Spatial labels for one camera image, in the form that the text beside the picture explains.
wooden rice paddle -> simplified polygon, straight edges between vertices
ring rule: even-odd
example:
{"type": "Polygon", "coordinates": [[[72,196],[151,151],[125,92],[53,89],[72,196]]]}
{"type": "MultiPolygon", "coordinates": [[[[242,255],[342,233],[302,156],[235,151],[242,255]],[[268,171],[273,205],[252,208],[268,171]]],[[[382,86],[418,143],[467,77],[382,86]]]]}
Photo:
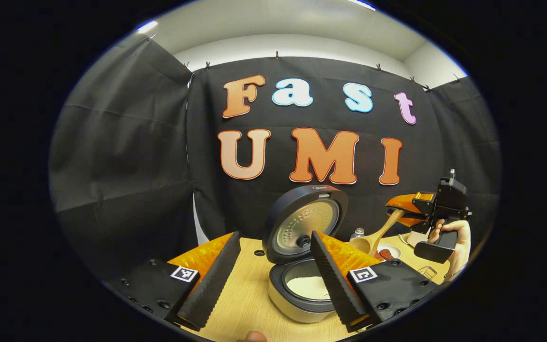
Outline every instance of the wooden rice paddle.
{"type": "Polygon", "coordinates": [[[373,255],[373,251],[377,250],[377,246],[379,245],[379,241],[381,240],[382,236],[391,228],[394,223],[398,221],[403,215],[404,210],[402,209],[396,209],[394,212],[389,216],[387,222],[384,224],[383,227],[381,227],[380,230],[374,232],[371,235],[367,235],[364,237],[355,238],[354,240],[351,240],[348,242],[348,245],[360,249],[360,251],[363,251],[364,253],[368,253],[368,255],[373,255]]]}

small bowl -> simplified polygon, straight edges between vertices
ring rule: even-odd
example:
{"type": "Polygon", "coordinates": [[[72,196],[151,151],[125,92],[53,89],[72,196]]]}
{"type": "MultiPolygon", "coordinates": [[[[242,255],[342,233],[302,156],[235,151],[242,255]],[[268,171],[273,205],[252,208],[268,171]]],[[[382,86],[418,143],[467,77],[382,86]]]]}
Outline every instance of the small bowl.
{"type": "Polygon", "coordinates": [[[377,252],[381,253],[382,249],[388,249],[391,256],[394,258],[400,258],[400,255],[402,255],[400,249],[398,247],[394,247],[392,245],[388,245],[387,243],[380,243],[377,246],[377,252]]]}

wooden table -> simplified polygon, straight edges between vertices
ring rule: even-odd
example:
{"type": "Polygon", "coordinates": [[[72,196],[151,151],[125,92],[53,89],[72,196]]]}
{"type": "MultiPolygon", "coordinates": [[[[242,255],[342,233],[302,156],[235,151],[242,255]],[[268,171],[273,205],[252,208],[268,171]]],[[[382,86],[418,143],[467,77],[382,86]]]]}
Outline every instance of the wooden table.
{"type": "MultiPolygon", "coordinates": [[[[449,270],[449,262],[437,264],[413,254],[413,247],[402,243],[398,236],[382,238],[380,243],[398,247],[400,259],[420,270],[430,266],[438,274],[432,281],[440,284],[449,270]]],[[[216,342],[236,342],[243,339],[248,331],[260,331],[267,342],[332,342],[356,333],[347,333],[336,314],[318,323],[298,323],[287,318],[272,303],[267,294],[269,270],[274,266],[265,256],[256,256],[254,251],[263,249],[260,240],[240,239],[241,252],[234,270],[229,276],[219,301],[215,305],[206,327],[191,333],[216,342]]]]}

rice cooker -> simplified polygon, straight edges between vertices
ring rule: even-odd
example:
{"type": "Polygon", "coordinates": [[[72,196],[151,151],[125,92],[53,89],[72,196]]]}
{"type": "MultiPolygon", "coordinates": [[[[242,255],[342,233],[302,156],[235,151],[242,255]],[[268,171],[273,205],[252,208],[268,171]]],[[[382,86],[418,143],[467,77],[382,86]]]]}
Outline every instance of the rice cooker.
{"type": "Polygon", "coordinates": [[[268,294],[287,317],[316,323],[335,314],[324,281],[311,257],[313,231],[334,236],[347,212],[348,197],[328,185],[301,186],[272,206],[263,251],[276,264],[269,271],[268,294]]]}

pink letter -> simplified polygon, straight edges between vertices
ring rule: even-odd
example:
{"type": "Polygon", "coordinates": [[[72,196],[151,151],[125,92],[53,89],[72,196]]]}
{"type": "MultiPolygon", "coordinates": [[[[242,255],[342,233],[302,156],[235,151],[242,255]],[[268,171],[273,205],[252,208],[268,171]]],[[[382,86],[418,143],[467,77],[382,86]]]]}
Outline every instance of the pink letter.
{"type": "Polygon", "coordinates": [[[400,103],[400,113],[402,114],[402,119],[406,121],[409,125],[414,125],[417,122],[417,119],[411,115],[411,108],[413,106],[413,101],[406,98],[405,93],[398,93],[394,95],[396,101],[400,103]]]}

